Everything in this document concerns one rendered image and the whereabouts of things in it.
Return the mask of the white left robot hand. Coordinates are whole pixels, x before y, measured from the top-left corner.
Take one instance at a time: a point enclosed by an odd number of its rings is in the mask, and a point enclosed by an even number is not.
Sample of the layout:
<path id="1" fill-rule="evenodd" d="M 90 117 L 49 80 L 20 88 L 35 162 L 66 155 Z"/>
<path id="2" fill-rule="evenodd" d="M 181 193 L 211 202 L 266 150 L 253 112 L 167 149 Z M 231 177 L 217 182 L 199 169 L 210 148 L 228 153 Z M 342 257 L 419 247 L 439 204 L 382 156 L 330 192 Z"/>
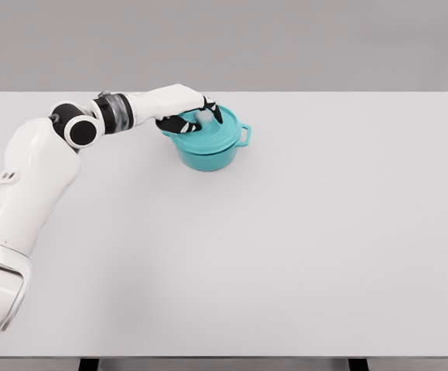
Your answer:
<path id="1" fill-rule="evenodd" d="M 153 91 L 156 100 L 156 126 L 161 131 L 186 134 L 200 131 L 202 125 L 180 117 L 189 111 L 210 111 L 219 124 L 223 124 L 220 107 L 217 103 L 182 84 L 173 84 Z"/>

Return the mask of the teal pot lid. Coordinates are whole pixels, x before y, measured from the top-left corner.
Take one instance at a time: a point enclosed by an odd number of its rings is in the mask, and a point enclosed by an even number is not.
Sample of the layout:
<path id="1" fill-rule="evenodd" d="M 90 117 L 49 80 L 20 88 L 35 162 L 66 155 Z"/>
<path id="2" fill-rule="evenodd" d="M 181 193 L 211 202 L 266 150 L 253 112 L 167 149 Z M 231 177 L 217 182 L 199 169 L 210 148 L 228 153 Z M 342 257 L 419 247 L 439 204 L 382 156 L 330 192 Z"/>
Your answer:
<path id="1" fill-rule="evenodd" d="M 201 124 L 199 131 L 176 134 L 168 131 L 162 133 L 172 140 L 178 148 L 196 155 L 209 155 L 231 147 L 241 137 L 241 122 L 229 109 L 219 106 L 223 123 L 207 110 L 209 121 Z"/>

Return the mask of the teal pot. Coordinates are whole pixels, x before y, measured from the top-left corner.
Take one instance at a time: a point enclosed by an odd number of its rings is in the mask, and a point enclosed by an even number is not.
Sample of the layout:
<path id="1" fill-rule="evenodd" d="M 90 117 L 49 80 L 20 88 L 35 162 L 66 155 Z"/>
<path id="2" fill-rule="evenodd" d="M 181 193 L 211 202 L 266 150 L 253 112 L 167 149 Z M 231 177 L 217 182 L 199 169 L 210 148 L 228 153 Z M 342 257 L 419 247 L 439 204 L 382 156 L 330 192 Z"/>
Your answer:
<path id="1" fill-rule="evenodd" d="M 229 165 L 237 154 L 238 148 L 247 146 L 250 139 L 251 127 L 241 123 L 240 139 L 223 151 L 209 155 L 196 155 L 175 147 L 184 165 L 198 171 L 212 172 Z"/>

